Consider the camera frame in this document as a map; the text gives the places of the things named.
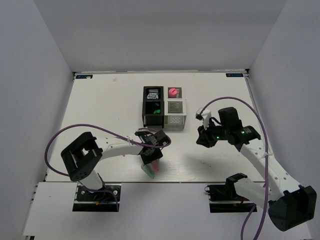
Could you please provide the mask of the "pink eraser capsule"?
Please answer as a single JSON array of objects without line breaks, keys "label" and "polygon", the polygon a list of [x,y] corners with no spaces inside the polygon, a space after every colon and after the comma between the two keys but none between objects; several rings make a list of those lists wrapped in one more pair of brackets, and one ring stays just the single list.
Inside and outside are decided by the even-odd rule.
[{"label": "pink eraser capsule", "polygon": [[154,173],[157,173],[159,171],[159,161],[154,160],[151,162],[151,169]]}]

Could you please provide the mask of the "green eraser capsule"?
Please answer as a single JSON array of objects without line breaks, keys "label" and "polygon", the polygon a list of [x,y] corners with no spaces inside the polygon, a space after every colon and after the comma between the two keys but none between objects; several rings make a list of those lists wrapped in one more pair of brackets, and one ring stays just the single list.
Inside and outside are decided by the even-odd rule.
[{"label": "green eraser capsule", "polygon": [[154,179],[155,178],[155,173],[151,167],[150,164],[142,164],[141,165],[141,169],[146,173],[146,175],[151,178]]}]

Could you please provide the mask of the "blue patterned glue stick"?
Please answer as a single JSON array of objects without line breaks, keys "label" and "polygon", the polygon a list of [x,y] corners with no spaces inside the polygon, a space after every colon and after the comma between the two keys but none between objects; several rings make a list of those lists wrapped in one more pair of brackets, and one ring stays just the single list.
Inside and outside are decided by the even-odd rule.
[{"label": "blue patterned glue stick", "polygon": [[160,95],[158,91],[149,91],[146,96],[147,100],[157,100],[159,98],[160,98]]}]

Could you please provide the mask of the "pink patterned glue stick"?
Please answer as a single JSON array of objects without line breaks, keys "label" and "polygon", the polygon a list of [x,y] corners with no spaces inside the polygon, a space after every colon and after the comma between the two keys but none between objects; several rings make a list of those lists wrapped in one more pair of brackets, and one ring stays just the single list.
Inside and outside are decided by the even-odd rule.
[{"label": "pink patterned glue stick", "polygon": [[168,89],[168,97],[169,98],[176,98],[177,95],[178,95],[178,90],[176,88],[172,87],[172,88]]}]

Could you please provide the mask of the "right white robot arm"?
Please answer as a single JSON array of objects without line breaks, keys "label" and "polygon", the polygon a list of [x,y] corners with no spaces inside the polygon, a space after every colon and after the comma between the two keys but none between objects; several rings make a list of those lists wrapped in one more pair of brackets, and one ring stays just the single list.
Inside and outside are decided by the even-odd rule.
[{"label": "right white robot arm", "polygon": [[218,141],[234,146],[260,173],[265,185],[253,182],[246,174],[236,173],[226,179],[226,195],[236,200],[244,197],[267,210],[271,222],[282,232],[314,218],[317,193],[311,186],[302,186],[265,149],[261,135],[250,125],[243,126],[234,107],[218,111],[220,122],[214,123],[211,112],[200,108],[196,119],[198,145],[212,148]]}]

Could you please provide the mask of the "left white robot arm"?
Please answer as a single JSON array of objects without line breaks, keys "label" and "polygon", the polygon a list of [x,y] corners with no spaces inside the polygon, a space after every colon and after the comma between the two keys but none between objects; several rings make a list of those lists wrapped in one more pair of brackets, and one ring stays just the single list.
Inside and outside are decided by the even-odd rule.
[{"label": "left white robot arm", "polygon": [[163,157],[162,148],[171,144],[163,130],[152,133],[138,130],[126,137],[97,138],[91,132],[84,132],[61,152],[68,176],[88,190],[90,196],[99,200],[105,196],[106,187],[95,171],[101,161],[117,156],[140,156],[144,165]]}]

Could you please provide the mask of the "black two-slot container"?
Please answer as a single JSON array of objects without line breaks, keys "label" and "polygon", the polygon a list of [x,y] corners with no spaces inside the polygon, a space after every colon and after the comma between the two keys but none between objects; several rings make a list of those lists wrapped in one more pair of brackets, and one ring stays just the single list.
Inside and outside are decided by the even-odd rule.
[{"label": "black two-slot container", "polygon": [[[159,92],[159,99],[147,99],[149,91]],[[162,127],[164,128],[164,87],[163,86],[144,86],[142,98],[142,122],[144,127]],[[154,114],[155,110],[160,110],[160,114]]]}]

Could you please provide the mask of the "white two-slot container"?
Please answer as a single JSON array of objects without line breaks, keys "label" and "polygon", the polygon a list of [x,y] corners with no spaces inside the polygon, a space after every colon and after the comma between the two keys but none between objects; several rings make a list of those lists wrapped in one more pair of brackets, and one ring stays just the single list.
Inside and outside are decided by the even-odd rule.
[{"label": "white two-slot container", "polygon": [[[178,95],[176,98],[168,97],[168,90],[170,88],[177,89]],[[164,128],[182,130],[185,127],[186,118],[187,108],[182,87],[166,87],[164,98]]]}]

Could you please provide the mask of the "right blue table label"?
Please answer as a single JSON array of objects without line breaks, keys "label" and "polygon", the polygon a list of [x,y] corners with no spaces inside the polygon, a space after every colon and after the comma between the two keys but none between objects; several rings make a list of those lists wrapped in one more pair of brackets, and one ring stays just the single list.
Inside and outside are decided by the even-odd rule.
[{"label": "right blue table label", "polygon": [[244,75],[242,73],[226,73],[227,78],[243,78]]}]

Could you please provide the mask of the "blue table label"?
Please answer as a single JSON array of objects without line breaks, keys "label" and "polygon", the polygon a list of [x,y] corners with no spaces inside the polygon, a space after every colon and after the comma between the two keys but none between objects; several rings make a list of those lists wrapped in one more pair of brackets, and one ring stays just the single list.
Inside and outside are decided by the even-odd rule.
[{"label": "blue table label", "polygon": [[93,75],[92,74],[77,74],[75,76],[76,79],[92,79]]},{"label": "blue table label", "polygon": [[226,73],[227,78],[243,78],[244,75],[242,73]]}]

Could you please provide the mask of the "left blue table label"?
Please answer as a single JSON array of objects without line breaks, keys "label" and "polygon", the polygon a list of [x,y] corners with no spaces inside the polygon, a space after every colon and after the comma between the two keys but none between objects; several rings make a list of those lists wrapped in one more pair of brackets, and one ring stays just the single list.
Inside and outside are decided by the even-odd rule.
[{"label": "left blue table label", "polygon": [[92,74],[77,74],[75,76],[76,79],[92,79],[93,75]]}]

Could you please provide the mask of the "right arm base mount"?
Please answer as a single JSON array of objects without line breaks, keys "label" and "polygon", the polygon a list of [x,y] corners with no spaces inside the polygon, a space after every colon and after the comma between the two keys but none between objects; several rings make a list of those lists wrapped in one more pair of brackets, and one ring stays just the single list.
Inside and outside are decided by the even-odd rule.
[{"label": "right arm base mount", "polygon": [[257,212],[257,207],[235,190],[235,183],[247,177],[243,173],[237,173],[227,177],[224,184],[207,185],[204,191],[209,198],[210,213],[249,213],[252,208],[253,212]]}]

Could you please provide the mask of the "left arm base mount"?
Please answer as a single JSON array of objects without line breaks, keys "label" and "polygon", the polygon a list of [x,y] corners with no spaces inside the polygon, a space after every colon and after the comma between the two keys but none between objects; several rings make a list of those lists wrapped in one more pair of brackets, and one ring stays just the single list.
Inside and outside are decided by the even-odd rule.
[{"label": "left arm base mount", "polygon": [[72,211],[73,212],[118,212],[117,204],[113,195],[115,195],[118,207],[120,207],[121,198],[120,183],[107,184],[105,188],[112,192],[89,192],[82,185],[78,184],[75,192]]}]

